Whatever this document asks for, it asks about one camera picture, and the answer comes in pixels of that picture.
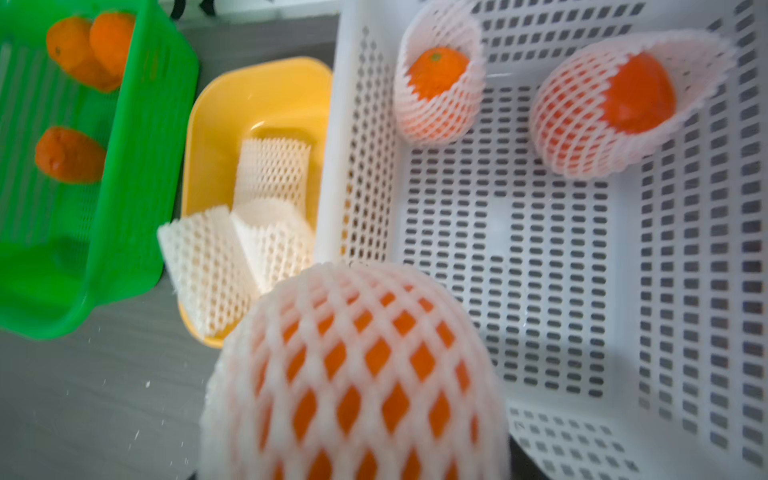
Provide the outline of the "white foam net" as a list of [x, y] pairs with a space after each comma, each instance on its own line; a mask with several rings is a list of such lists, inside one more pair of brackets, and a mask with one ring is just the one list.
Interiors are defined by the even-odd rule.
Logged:
[[201, 337], [220, 336], [258, 294], [229, 208], [216, 206], [158, 228], [161, 253], [186, 318]]
[[236, 206], [232, 220], [261, 295], [313, 264], [314, 233], [292, 203], [255, 199]]
[[257, 199], [283, 200], [306, 213], [311, 146], [290, 138], [257, 138], [241, 145], [235, 207]]

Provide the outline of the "orange toy fruit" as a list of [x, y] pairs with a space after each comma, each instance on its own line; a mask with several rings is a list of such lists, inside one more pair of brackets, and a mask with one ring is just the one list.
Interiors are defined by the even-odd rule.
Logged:
[[77, 16], [60, 20], [47, 32], [47, 51], [66, 74], [81, 84], [111, 93], [120, 87], [121, 80], [96, 58], [89, 41], [91, 25], [90, 20]]

